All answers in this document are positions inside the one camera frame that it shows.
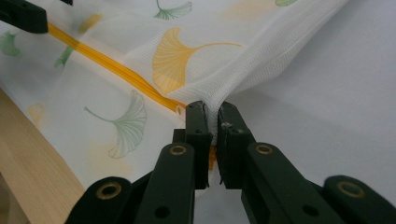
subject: ginkgo leaf print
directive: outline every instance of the ginkgo leaf print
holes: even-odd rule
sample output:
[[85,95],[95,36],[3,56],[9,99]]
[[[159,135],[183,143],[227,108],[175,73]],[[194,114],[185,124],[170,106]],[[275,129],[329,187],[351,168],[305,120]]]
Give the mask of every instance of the ginkgo leaf print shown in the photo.
[[[80,34],[86,33],[89,29],[91,29],[93,26],[96,25],[99,20],[101,20],[103,17],[102,14],[93,14],[91,15],[87,20],[85,20],[79,27],[78,27],[78,32]],[[55,67],[58,67],[59,65],[65,66],[67,63],[67,60],[69,59],[70,55],[72,54],[73,49],[67,46],[64,49],[64,52],[62,53],[61,57],[58,58],[55,62]]]
[[85,106],[85,110],[103,121],[113,123],[116,127],[117,143],[108,151],[109,157],[125,157],[129,152],[135,150],[142,141],[146,123],[146,109],[142,95],[136,91],[132,91],[131,104],[119,119],[104,119],[93,113],[87,106]]
[[189,48],[178,39],[179,28],[165,32],[152,60],[153,80],[161,94],[174,91],[185,85],[186,67],[191,55],[198,49],[214,45],[234,45],[233,43],[212,43],[197,48]]
[[157,7],[160,10],[154,17],[162,20],[172,20],[174,18],[179,18],[187,13],[191,12],[191,2],[187,2],[180,7],[173,7],[173,8],[161,8],[160,3],[157,0]]
[[67,60],[69,59],[70,55],[72,54],[73,49],[70,48],[69,46],[64,49],[64,52],[62,53],[61,57],[59,57],[58,60],[55,62],[55,67],[58,67],[59,65],[65,65]]
[[32,118],[33,124],[39,129],[40,128],[40,121],[43,117],[44,113],[44,106],[40,103],[29,105],[27,107],[27,112],[29,113],[30,117]]
[[297,0],[276,0],[276,5],[279,7],[286,7],[295,2],[297,2]]
[[20,50],[15,47],[15,36],[10,31],[0,35],[0,50],[7,56],[20,54]]

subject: screw hole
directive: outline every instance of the screw hole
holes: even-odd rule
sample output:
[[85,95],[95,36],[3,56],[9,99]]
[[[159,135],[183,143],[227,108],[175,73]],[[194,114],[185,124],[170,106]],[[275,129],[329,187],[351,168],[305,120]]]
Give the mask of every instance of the screw hole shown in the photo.
[[337,184],[337,188],[341,192],[352,198],[364,198],[365,196],[364,190],[358,185],[351,182],[341,181]]
[[174,156],[182,155],[187,152],[187,149],[183,146],[171,147],[170,152]]
[[96,197],[102,200],[109,200],[117,195],[119,195],[121,192],[121,185],[118,182],[109,182],[105,183],[102,185],[97,191],[96,191]]
[[171,215],[171,211],[169,210],[168,207],[166,207],[166,206],[161,206],[161,207],[158,207],[158,208],[155,210],[154,215],[155,215],[156,218],[162,219],[162,218],[169,217],[169,215]]
[[263,155],[269,155],[274,152],[274,150],[271,147],[265,146],[265,145],[258,145],[256,146],[256,151],[259,152],[260,154]]
[[303,206],[303,211],[311,216],[311,217],[318,217],[319,216],[319,211],[316,207],[311,206],[311,205],[304,205]]

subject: white fabric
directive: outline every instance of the white fabric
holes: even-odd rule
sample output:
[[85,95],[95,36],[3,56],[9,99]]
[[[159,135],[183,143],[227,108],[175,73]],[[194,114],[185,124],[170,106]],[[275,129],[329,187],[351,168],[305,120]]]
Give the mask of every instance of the white fabric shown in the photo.
[[[279,75],[346,1],[160,1],[163,8],[182,6],[172,12],[178,18],[169,21],[153,17],[159,11],[155,1],[75,0],[73,7],[58,0],[31,2],[48,11],[49,22],[136,71],[166,97],[184,104],[204,100],[213,128],[216,111],[228,95]],[[102,18],[79,33],[78,27],[94,14]],[[9,30],[20,53],[0,52],[1,87],[85,187],[109,175],[135,181],[152,169],[173,129],[184,125],[179,115],[79,53],[72,52],[64,66],[54,66],[66,45],[52,36],[2,24],[1,34]],[[170,50],[164,55],[159,46]],[[184,53],[179,61],[168,62],[177,50]],[[166,67],[171,63],[174,73]],[[161,66],[156,70],[154,64]],[[185,83],[178,88],[159,84],[156,71],[160,77],[183,76]],[[131,109],[131,102],[143,105],[144,111]],[[125,111],[135,112],[133,127],[144,131],[134,136],[137,140],[122,143],[117,119]],[[122,144],[130,151],[121,153]],[[119,148],[116,153],[110,150],[114,147]]]

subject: yellow ginkgo leaf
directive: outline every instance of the yellow ginkgo leaf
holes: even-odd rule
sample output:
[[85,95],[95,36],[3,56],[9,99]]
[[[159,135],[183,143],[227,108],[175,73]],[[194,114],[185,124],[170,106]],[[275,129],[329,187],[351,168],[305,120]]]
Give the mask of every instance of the yellow ginkgo leaf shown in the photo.
[[196,50],[212,45],[240,47],[240,45],[232,43],[213,43],[198,48],[189,48],[178,39],[179,32],[179,28],[172,28],[165,32],[152,60],[153,80],[163,95],[185,85],[187,62]]
[[27,112],[29,113],[30,117],[32,118],[33,124],[37,128],[39,128],[40,120],[41,120],[41,117],[43,116],[43,112],[44,112],[44,106],[42,104],[29,105],[29,107],[27,107]]
[[260,16],[276,9],[273,1],[239,0],[221,13],[227,19],[256,21]]
[[96,25],[97,22],[99,22],[100,19],[102,19],[103,15],[102,14],[93,14],[91,15],[87,20],[85,20],[78,28],[78,32],[80,34],[84,34],[87,32],[89,29],[91,29],[93,26]]

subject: wooden surface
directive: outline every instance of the wooden surface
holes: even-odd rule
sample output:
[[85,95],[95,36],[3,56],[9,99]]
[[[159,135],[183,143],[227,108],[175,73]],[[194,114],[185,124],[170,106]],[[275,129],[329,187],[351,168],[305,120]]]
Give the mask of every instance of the wooden surface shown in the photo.
[[14,195],[0,174],[0,223],[1,224],[29,224],[29,220],[22,211]]
[[0,173],[31,223],[64,223],[84,188],[0,89]]

